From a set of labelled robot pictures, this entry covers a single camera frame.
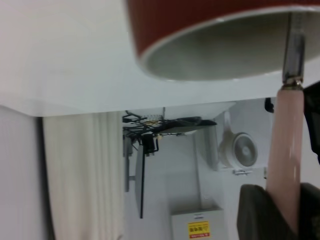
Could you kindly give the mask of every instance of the red cup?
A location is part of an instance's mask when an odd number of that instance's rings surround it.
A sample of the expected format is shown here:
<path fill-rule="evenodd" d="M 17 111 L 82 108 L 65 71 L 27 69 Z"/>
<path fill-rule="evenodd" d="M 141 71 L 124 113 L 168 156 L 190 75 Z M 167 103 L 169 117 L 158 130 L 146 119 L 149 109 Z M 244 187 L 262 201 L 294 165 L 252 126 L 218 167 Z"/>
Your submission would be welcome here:
<path fill-rule="evenodd" d="M 128 0 L 137 57 L 154 77 L 224 80 L 280 71 L 288 12 L 309 12 L 306 59 L 320 53 L 320 0 Z"/>

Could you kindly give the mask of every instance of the warning sticker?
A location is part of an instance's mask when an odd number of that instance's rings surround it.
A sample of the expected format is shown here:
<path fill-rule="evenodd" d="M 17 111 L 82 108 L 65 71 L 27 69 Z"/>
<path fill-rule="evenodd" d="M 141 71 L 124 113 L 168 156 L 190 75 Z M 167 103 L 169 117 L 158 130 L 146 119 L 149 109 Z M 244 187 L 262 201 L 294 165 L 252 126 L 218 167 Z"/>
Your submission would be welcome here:
<path fill-rule="evenodd" d="M 210 226 L 208 221 L 188 223 L 189 239 L 210 237 Z"/>

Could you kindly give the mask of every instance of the white box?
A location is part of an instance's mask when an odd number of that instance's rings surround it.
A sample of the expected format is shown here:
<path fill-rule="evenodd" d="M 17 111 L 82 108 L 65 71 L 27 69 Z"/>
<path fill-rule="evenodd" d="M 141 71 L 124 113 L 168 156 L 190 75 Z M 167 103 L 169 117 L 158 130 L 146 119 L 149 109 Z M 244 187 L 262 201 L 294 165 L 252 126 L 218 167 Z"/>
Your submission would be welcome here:
<path fill-rule="evenodd" d="M 175 214 L 171 216 L 171 226 L 173 240 L 229 239 L 222 209 Z"/>

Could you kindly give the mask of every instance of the pink cylinder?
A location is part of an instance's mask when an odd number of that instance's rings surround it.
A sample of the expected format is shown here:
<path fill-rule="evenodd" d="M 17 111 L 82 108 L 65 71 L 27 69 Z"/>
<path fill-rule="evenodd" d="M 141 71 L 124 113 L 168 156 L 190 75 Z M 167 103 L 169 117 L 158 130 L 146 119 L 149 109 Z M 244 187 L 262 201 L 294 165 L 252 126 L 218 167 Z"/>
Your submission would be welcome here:
<path fill-rule="evenodd" d="M 292 231 L 298 234 L 303 91 L 280 90 L 274 116 L 266 190 Z"/>

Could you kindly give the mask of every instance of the metal rod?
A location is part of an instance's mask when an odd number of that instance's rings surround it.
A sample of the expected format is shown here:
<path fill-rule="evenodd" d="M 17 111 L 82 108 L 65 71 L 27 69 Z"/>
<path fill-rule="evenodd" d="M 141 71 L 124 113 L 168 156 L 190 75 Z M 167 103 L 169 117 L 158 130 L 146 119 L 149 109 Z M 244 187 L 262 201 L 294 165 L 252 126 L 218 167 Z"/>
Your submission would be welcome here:
<path fill-rule="evenodd" d="M 288 20 L 282 82 L 285 86 L 301 86 L 305 64 L 305 14 L 291 12 Z"/>

